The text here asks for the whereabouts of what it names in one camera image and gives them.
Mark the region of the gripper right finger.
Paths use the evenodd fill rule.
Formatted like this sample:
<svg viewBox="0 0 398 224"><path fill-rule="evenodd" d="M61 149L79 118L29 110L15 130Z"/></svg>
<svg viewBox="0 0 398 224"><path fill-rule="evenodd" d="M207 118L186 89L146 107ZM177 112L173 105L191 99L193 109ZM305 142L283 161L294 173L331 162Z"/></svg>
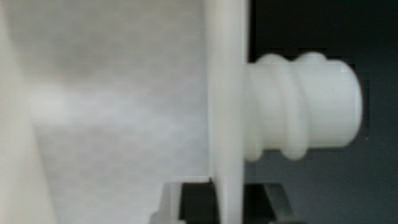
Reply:
<svg viewBox="0 0 398 224"><path fill-rule="evenodd" d="M278 183L246 185L244 224L306 224L296 216L285 187Z"/></svg>

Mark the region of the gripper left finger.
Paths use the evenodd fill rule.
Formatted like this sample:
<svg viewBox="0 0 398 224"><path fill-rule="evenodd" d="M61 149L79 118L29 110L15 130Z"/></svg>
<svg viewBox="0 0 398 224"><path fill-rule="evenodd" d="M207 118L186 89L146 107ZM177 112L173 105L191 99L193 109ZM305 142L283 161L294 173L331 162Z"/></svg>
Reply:
<svg viewBox="0 0 398 224"><path fill-rule="evenodd" d="M164 185L155 224L221 224L212 182Z"/></svg>

